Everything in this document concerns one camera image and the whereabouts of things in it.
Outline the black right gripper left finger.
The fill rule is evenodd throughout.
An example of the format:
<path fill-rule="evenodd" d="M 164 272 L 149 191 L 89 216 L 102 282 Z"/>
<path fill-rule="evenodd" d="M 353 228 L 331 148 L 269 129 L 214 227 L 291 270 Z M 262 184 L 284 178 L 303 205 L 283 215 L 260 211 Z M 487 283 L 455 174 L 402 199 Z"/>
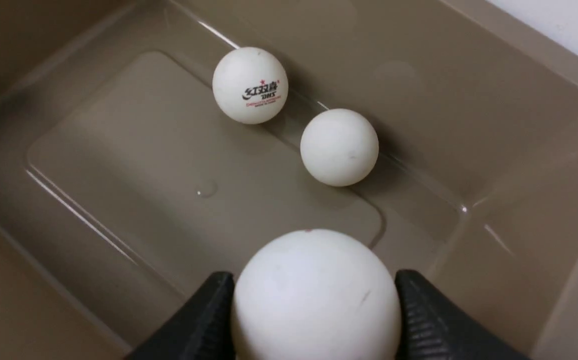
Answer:
<path fill-rule="evenodd" d="M 125 356 L 127 360 L 233 360 L 232 273 L 213 272 L 163 326 Z"/>

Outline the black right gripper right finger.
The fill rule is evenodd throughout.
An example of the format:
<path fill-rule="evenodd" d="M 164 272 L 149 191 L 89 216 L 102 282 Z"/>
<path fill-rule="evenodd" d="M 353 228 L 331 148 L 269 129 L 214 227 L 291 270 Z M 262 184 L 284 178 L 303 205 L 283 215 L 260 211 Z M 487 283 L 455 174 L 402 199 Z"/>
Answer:
<path fill-rule="evenodd" d="M 397 360 L 526 360 L 414 269 L 395 275 L 402 314 Z"/>

